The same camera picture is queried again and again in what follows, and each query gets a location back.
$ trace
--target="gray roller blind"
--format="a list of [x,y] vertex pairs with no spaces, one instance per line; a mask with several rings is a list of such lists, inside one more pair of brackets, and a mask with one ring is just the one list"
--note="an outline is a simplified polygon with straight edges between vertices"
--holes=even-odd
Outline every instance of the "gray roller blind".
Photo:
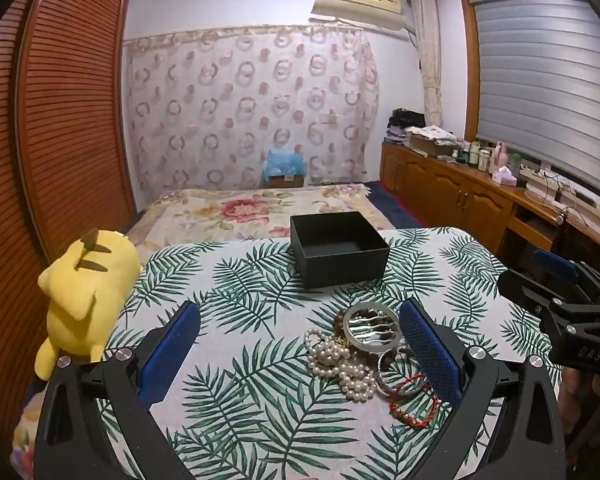
[[600,19],[584,0],[472,0],[478,137],[600,188]]

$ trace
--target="air conditioner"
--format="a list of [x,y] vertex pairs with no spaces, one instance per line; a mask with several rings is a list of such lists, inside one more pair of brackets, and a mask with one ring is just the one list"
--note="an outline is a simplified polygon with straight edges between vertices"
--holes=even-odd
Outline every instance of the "air conditioner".
[[312,13],[391,30],[400,30],[406,24],[400,0],[315,0]]

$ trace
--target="black box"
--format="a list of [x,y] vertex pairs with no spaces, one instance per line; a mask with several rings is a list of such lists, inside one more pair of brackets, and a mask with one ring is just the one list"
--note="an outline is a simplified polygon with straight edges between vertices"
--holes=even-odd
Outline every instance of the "black box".
[[304,288],[382,278],[389,246],[358,211],[291,217],[291,247]]

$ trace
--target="table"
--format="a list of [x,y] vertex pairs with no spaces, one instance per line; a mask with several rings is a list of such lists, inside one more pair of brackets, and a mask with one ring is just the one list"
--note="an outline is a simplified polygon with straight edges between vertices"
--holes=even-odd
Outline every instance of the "table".
[[[107,345],[135,346],[165,325],[186,299],[197,303],[202,329],[165,400],[151,413],[196,478],[272,480],[397,480],[417,462],[449,412],[443,405],[424,430],[389,414],[381,394],[347,400],[337,382],[308,373],[302,337],[317,326],[331,332],[342,307],[379,301],[398,308],[419,299],[436,322],[493,356],[547,359],[538,322],[500,297],[505,267],[474,238],[455,228],[382,231],[391,247],[382,280],[304,290],[288,238],[169,246],[152,256]],[[397,384],[416,371],[398,360],[386,377]],[[431,392],[402,409],[424,418]],[[458,474],[473,471],[488,443],[500,403],[495,400]],[[110,406],[100,401],[120,462],[139,477]]]

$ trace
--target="pearl necklace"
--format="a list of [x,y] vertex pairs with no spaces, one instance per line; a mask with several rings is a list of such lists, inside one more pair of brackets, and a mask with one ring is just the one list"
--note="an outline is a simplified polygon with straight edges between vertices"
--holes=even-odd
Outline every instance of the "pearl necklace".
[[[317,336],[317,344],[312,344],[312,335]],[[340,378],[340,388],[347,399],[365,402],[373,398],[376,387],[374,372],[363,364],[349,363],[349,359],[355,357],[355,352],[351,355],[346,346],[338,344],[333,336],[325,336],[317,328],[306,331],[304,347],[308,352],[307,367],[310,373],[327,379]]]

